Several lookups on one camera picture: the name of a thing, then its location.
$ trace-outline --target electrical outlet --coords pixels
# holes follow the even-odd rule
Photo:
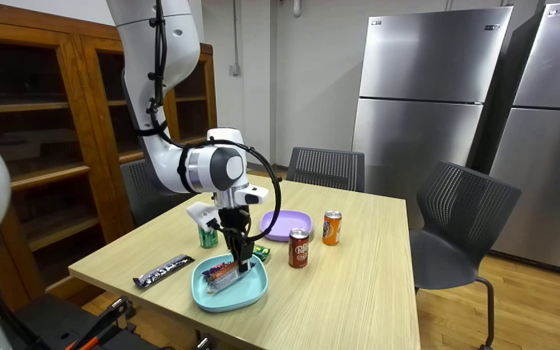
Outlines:
[[[228,69],[233,77],[238,77],[241,74],[241,69],[238,64],[231,64]]]

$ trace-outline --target blue plate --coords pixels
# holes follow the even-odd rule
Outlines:
[[[267,271],[265,266],[256,255],[252,255],[250,261],[255,263],[254,267],[239,281],[228,288],[215,294],[207,294],[207,282],[202,275],[203,271],[221,264],[233,261],[231,254],[220,255],[206,259],[196,266],[192,274],[193,300],[207,312],[219,313],[235,310],[255,303],[267,290]]]

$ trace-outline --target wooden cabinet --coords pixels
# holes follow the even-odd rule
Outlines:
[[[212,48],[165,97],[169,132],[216,126]],[[143,157],[122,90],[115,27],[0,5],[0,154],[12,178],[0,292],[13,308],[91,295],[67,266],[133,229],[120,164]]]

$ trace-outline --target chair backrest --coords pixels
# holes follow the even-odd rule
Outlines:
[[[295,147],[286,179],[364,192],[364,153]]]
[[[129,205],[137,226],[141,226],[193,197],[192,193],[165,195],[153,186],[146,174],[144,159],[120,166]]]
[[[478,266],[521,194],[488,175],[440,162],[418,192],[423,230],[457,246]]]

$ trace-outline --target orange handle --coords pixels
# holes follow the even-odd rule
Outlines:
[[[90,341],[88,341],[84,346],[82,346],[79,350],[90,350],[96,344],[98,344],[98,338],[94,337]],[[67,346],[66,350],[71,350],[73,348],[73,345],[75,345],[75,343],[72,343],[71,345]]]

